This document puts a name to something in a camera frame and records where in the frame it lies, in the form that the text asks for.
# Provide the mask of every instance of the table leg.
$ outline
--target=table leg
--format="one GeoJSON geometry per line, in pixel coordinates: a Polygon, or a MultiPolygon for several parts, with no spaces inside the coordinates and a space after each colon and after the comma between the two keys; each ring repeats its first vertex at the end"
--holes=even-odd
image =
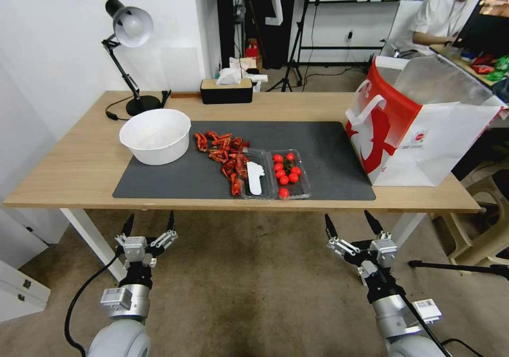
{"type": "MultiPolygon", "coordinates": [[[[79,208],[61,208],[60,211],[69,219],[76,231],[104,264],[107,264],[113,259],[115,253],[86,214],[85,210],[79,208]]],[[[126,270],[119,260],[115,260],[108,269],[118,281],[126,277],[126,270]]]]}
{"type": "Polygon", "coordinates": [[[426,213],[405,213],[398,220],[392,232],[392,241],[400,248],[408,239],[415,227],[419,225],[426,213]]]}

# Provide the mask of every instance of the monitor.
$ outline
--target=monitor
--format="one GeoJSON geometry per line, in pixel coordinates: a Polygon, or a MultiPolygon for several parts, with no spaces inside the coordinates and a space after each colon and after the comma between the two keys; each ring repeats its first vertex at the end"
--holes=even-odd
{"type": "Polygon", "coordinates": [[[479,0],[453,45],[494,55],[508,54],[509,0],[479,0]]]}

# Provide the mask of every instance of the lamp shade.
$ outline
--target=lamp shade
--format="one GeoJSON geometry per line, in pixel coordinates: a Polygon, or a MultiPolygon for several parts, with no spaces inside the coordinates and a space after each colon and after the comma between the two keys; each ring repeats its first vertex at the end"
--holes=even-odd
{"type": "Polygon", "coordinates": [[[113,18],[113,32],[120,44],[134,48],[147,42],[154,29],[150,15],[137,7],[126,7],[118,0],[108,0],[106,11],[113,18]]]}

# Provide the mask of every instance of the lamp base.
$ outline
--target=lamp base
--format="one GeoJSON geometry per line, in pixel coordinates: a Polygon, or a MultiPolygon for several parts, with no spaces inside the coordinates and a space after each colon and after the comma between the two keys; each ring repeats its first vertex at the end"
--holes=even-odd
{"type": "Polygon", "coordinates": [[[158,109],[161,107],[161,102],[154,96],[140,96],[141,101],[136,99],[130,100],[126,105],[127,114],[135,116],[147,110],[158,109]]]}

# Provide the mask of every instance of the wooden table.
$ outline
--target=wooden table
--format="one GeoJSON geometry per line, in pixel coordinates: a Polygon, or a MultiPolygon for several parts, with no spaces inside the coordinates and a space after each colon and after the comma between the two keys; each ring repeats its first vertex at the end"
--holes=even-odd
{"type": "Polygon", "coordinates": [[[481,84],[488,88],[492,88],[495,83],[493,81],[490,81],[486,78],[486,75],[480,75],[477,74],[476,71],[474,71],[472,68],[470,68],[470,65],[463,61],[459,55],[459,53],[456,52],[457,48],[454,48],[454,50],[451,50],[449,47],[446,47],[442,44],[434,44],[429,46],[429,48],[436,54],[438,54],[440,57],[447,60],[449,63],[457,66],[458,68],[465,71],[470,76],[477,79],[481,84]]]}
{"type": "MultiPolygon", "coordinates": [[[[159,96],[157,92],[146,94],[159,96]]],[[[61,209],[104,263],[113,258],[113,251],[83,210],[85,208],[401,212],[405,214],[392,231],[399,246],[425,213],[480,210],[452,175],[438,187],[374,187],[374,201],[113,198],[112,193],[131,153],[118,140],[124,122],[108,119],[104,109],[127,96],[128,92],[106,92],[4,202],[9,207],[61,209]]],[[[337,120],[345,124],[345,110],[353,96],[353,93],[256,93],[251,104],[204,105],[198,97],[193,97],[171,98],[166,107],[185,112],[191,120],[337,120]]],[[[124,103],[111,111],[119,117],[127,117],[124,103]]],[[[118,261],[110,271],[117,279],[125,276],[118,261]]]]}

